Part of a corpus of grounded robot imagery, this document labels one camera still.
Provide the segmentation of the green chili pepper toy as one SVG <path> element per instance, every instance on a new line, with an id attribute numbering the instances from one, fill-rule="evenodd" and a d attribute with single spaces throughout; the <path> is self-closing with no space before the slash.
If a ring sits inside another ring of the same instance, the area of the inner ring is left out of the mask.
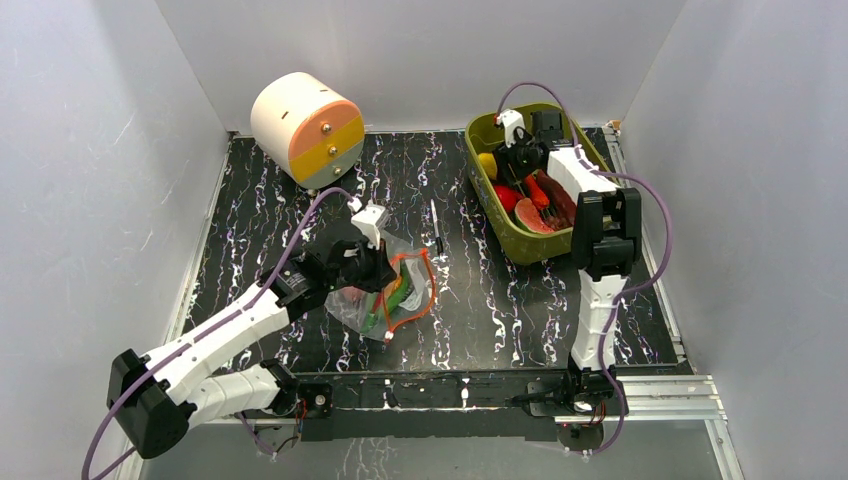
<path id="1" fill-rule="evenodd" d="M 407 282 L 403 293 L 398 291 L 389 297 L 385 290 L 365 297 L 365 316 L 360 332 L 364 334 L 384 334 L 394 326 L 394 314 L 399 312 L 400 304 L 412 293 L 414 288 Z"/>

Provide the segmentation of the clear zip top bag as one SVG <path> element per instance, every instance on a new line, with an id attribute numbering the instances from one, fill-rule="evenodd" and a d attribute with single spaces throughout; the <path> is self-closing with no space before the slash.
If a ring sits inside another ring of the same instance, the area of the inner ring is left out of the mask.
<path id="1" fill-rule="evenodd" d="M 330 316 L 373 340 L 389 342 L 403 324 L 426 315 L 437 287 L 428 250 L 389 233 L 383 235 L 397 278 L 379 293 L 345 287 L 325 301 Z"/>

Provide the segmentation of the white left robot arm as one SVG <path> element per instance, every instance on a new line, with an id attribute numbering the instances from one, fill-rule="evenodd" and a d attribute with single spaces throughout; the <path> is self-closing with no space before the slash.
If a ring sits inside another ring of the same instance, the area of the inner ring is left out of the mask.
<path id="1" fill-rule="evenodd" d="M 308 406 L 300 380 L 277 360 L 219 375 L 217 369 L 262 338 L 290 327 L 345 287 L 376 293 L 395 281 L 385 235 L 350 227 L 291 249 L 260 280 L 200 326 L 112 363 L 110 414 L 143 459 L 162 455 L 211 420 L 266 410 L 290 416 Z"/>

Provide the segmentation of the pink peach toy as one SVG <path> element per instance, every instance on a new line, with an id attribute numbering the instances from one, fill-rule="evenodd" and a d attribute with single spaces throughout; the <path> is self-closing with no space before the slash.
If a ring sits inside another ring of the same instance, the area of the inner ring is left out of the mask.
<path id="1" fill-rule="evenodd" d="M 346 302 L 350 302 L 353 304 L 359 303 L 362 298 L 366 295 L 366 293 L 356 287 L 345 287 L 340 293 L 342 294 L 342 298 Z"/>

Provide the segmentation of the yellow mango toy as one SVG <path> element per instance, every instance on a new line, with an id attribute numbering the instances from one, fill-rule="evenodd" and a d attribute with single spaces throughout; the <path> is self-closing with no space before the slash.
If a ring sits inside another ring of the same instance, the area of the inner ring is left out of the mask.
<path id="1" fill-rule="evenodd" d="M 483 152 L 477 155 L 477 159 L 490 181 L 496 181 L 498 178 L 498 165 L 494 155 L 490 152 Z"/>

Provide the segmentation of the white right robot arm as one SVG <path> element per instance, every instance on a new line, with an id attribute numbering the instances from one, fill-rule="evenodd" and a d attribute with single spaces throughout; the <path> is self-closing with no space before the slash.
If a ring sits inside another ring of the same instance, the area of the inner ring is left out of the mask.
<path id="1" fill-rule="evenodd" d="M 496 114 L 504 136 L 494 152 L 498 171 L 519 183 L 545 173 L 573 203 L 570 253 L 579 272 L 581 303 L 568 372 L 552 400 L 577 413 L 600 416 L 616 400 L 628 413 L 607 343 L 616 326 L 621 294 L 641 256 L 641 196 L 610 180 L 587 157 L 576 133 L 566 134 L 557 109 L 537 110 L 526 121 L 513 109 Z"/>

